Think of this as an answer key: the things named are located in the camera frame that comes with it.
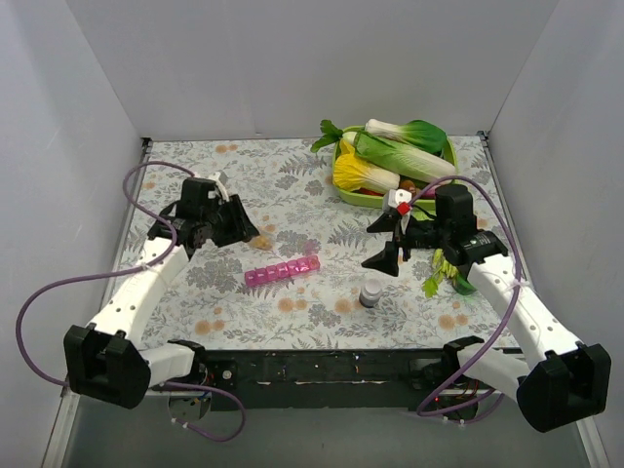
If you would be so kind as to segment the clear bottle of yellow pills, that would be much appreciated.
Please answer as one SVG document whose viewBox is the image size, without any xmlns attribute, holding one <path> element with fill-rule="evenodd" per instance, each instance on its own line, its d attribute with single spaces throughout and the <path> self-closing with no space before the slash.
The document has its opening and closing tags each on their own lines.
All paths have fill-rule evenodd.
<svg viewBox="0 0 624 468">
<path fill-rule="evenodd" d="M 274 248 L 274 239 L 269 234 L 261 233 L 258 236 L 253 237 L 249 241 L 249 245 L 257 250 L 272 251 Z"/>
</svg>

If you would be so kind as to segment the pink weekly pill organizer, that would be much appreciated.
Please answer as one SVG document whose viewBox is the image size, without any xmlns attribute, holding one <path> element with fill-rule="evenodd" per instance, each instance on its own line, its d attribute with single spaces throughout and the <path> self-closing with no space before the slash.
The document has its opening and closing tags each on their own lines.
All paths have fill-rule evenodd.
<svg viewBox="0 0 624 468">
<path fill-rule="evenodd" d="M 244 282 L 247 287 L 255 288 L 315 272 L 320 268 L 321 261 L 313 254 L 246 271 L 244 273 Z"/>
</svg>

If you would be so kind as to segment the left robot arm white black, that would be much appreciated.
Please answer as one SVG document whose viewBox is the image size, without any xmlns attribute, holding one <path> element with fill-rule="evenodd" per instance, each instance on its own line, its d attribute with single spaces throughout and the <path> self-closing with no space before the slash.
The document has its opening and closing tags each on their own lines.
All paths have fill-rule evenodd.
<svg viewBox="0 0 624 468">
<path fill-rule="evenodd" d="M 259 232 L 241 199 L 216 172 L 184 180 L 148 231 L 130 275 L 85 327 L 73 326 L 63 340 L 70 389 L 80 395 L 133 409 L 148 389 L 171 380 L 188 390 L 208 376 L 203 346 L 184 339 L 146 349 L 147 322 L 174 279 L 207 242 L 221 248 L 249 242 Z"/>
</svg>

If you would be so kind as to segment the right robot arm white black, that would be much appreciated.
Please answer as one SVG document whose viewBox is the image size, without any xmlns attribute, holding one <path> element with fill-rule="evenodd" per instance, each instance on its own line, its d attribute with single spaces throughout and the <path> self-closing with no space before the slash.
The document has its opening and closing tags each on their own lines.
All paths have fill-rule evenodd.
<svg viewBox="0 0 624 468">
<path fill-rule="evenodd" d="M 545 433 L 602 413 L 607 402 L 611 359 L 600 345 L 587 345 L 569 331 L 524 280 L 523 266 L 512 241 L 502 242 L 478 227 L 473 212 L 472 182 L 445 181 L 435 189 L 432 219 L 412 215 L 416 198 L 393 189 L 383 197 L 382 214 L 370 233 L 392 235 L 380 253 L 363 267 L 396 277 L 400 259 L 414 249 L 439 249 L 460 278 L 478 291 L 500 317 L 497 332 L 509 331 L 520 345 L 517 359 L 494 349 L 476 336 L 459 338 L 443 348 L 443 381 L 417 407 L 422 417 L 445 416 L 476 405 L 473 398 L 455 406 L 435 409 L 433 401 L 448 387 L 469 381 L 483 383 L 489 393 L 513 400 L 526 422 Z"/>
</svg>

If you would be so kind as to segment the green plastic tray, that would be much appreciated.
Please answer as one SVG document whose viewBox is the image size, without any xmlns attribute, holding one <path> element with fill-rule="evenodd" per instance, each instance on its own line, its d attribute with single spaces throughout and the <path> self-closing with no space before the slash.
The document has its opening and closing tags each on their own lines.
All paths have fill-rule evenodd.
<svg viewBox="0 0 624 468">
<path fill-rule="evenodd" d="M 342 139 L 338 142 L 335 143 L 335 149 L 333 151 L 333 161 L 332 161 L 332 173 L 333 173 L 333 166 L 335 163 L 335 160 L 344 154 L 355 154 L 356 156 L 360 157 L 356 152 L 355 152 L 355 148 L 352 145 L 353 142 L 353 138 L 355 136 L 356 132 L 359 131 L 364 131 L 365 132 L 365 125 L 363 126 L 356 126 L 356 127 L 347 127 L 345 129 L 342 130 L 343 131 L 343 136 Z M 443 150 L 440 151 L 439 153 L 434 153 L 432 155 L 438 156 L 452 164 L 454 164 L 456 172 L 457 172 L 457 163 L 456 163 L 456 156 L 455 156 L 455 152 L 454 149 L 452 147 L 452 143 L 450 142 L 449 138 L 447 138 L 447 142 L 445 143 Z M 419 190 L 425 188 L 425 186 L 430 183 L 430 182 L 422 182 L 419 180 L 415 180 L 412 178 L 408 178 L 402 175 L 400 176 L 400 182 L 402 179 L 410 179 L 412 180 L 415 185 L 419 188 Z M 338 187 L 336 187 L 338 190 L 338 194 L 339 197 L 351 204 L 351 205 L 355 205 L 355 206 L 361 206 L 361 207 L 368 207 L 368 208 L 378 208 L 381 206 L 381 199 L 382 196 L 384 194 L 379 194 L 379 193 L 375 193 L 373 191 L 369 191 L 367 189 L 360 189 L 357 190 L 355 192 L 350 192 L 350 191 L 345 191 L 342 189 L 339 189 Z"/>
</svg>

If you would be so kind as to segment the celery stalk toy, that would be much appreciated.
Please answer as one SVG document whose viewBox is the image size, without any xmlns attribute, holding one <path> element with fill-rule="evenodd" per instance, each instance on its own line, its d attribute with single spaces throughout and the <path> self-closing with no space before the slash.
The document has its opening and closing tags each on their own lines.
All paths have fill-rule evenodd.
<svg viewBox="0 0 624 468">
<path fill-rule="evenodd" d="M 431 267 L 433 271 L 422 285 L 427 298 L 438 293 L 439 286 L 444 280 L 454 281 L 459 275 L 458 268 L 446 260 L 442 249 L 434 250 Z"/>
</svg>

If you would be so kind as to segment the white bottle blue label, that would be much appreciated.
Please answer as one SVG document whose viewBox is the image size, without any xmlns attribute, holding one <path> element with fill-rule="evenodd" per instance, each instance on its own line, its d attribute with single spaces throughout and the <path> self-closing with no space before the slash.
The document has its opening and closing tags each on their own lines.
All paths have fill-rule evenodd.
<svg viewBox="0 0 624 468">
<path fill-rule="evenodd" d="M 359 301 L 366 308 L 373 308 L 382 296 L 382 285 L 376 279 L 368 279 L 360 288 Z"/>
</svg>

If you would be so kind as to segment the brown mushroom toy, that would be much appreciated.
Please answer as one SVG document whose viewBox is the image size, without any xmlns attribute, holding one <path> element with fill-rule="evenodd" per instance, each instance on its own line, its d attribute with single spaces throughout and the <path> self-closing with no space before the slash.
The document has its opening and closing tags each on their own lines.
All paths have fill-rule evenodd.
<svg viewBox="0 0 624 468">
<path fill-rule="evenodd" d="M 402 190 L 406 190 L 411 194 L 417 194 L 419 192 L 419 188 L 410 179 L 402 179 L 399 188 Z"/>
</svg>

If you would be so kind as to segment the purple onion toy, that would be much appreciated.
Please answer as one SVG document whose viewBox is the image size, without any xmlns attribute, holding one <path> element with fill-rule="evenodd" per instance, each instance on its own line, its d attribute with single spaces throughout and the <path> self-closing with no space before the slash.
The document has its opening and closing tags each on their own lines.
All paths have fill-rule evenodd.
<svg viewBox="0 0 624 468">
<path fill-rule="evenodd" d="M 429 188 L 428 190 L 422 190 L 420 192 L 421 199 L 425 199 L 425 200 L 427 200 L 427 199 L 434 199 L 435 198 L 435 191 L 436 191 L 435 187 Z"/>
</svg>

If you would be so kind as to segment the yellow napa cabbage toy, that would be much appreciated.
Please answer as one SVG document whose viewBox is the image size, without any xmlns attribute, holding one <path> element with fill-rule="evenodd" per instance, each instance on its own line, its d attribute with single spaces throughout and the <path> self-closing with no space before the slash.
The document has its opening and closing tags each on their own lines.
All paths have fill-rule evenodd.
<svg viewBox="0 0 624 468">
<path fill-rule="evenodd" d="M 350 192 L 367 189 L 385 194 L 400 185 L 399 175 L 369 163 L 355 154 L 344 154 L 335 160 L 332 179 L 336 187 Z"/>
</svg>

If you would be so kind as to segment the green napa cabbage toy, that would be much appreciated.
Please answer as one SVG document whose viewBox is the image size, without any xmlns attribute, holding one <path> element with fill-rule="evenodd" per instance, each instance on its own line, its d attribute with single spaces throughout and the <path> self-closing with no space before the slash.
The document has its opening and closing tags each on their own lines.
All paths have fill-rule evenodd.
<svg viewBox="0 0 624 468">
<path fill-rule="evenodd" d="M 456 175 L 454 164 L 438 156 L 364 131 L 355 133 L 352 145 L 362 159 L 400 176 L 433 182 L 441 177 Z"/>
</svg>

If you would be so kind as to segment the green glass bottle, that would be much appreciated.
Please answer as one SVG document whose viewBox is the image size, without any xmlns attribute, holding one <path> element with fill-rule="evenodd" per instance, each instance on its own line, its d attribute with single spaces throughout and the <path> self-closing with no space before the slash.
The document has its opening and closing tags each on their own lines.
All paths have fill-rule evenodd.
<svg viewBox="0 0 624 468">
<path fill-rule="evenodd" d="M 468 282 L 466 276 L 463 274 L 461 270 L 458 271 L 457 275 L 452 280 L 452 285 L 455 291 L 462 295 L 471 295 L 475 293 L 477 290 Z"/>
</svg>

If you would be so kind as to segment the floral table mat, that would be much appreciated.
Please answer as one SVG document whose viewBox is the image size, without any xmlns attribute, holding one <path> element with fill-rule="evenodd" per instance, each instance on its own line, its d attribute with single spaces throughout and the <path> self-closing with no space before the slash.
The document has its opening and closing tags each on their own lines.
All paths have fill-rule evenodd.
<svg viewBox="0 0 624 468">
<path fill-rule="evenodd" d="M 382 297 L 366 308 L 358 296 L 373 272 L 361 264 L 386 236 L 367 227 L 377 211 L 344 203 L 332 184 L 333 153 L 307 139 L 157 142 L 136 192 L 141 210 L 128 227 L 122 267 L 139 257 L 150 214 L 174 201 L 185 170 L 227 175 L 272 251 L 240 243 L 207 244 L 175 278 L 142 335 L 146 348 L 175 338 L 209 349 L 439 348 L 463 336 L 495 334 L 498 316 L 479 294 L 443 283 L 427 298 L 431 253 L 416 251 L 398 278 L 382 276 Z M 246 271 L 315 254 L 318 271 L 249 288 Z"/>
</svg>

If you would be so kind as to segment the bok choy toy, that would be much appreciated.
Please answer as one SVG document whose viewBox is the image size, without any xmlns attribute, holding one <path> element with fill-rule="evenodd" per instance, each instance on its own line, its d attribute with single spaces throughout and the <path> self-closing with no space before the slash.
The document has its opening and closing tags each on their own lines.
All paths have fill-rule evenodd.
<svg viewBox="0 0 624 468">
<path fill-rule="evenodd" d="M 444 130 L 423 120 L 398 125 L 369 119 L 365 131 L 377 137 L 415 146 L 431 154 L 442 151 L 448 138 Z"/>
</svg>

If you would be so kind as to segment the leafy green herb toy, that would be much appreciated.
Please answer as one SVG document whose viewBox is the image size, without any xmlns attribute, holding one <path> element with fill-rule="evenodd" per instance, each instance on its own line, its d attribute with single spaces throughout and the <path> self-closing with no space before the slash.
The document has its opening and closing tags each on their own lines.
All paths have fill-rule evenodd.
<svg viewBox="0 0 624 468">
<path fill-rule="evenodd" d="M 317 153 L 320 149 L 335 144 L 340 141 L 343 131 L 337 127 L 331 120 L 323 119 L 320 123 L 321 137 L 312 143 L 310 151 Z"/>
</svg>

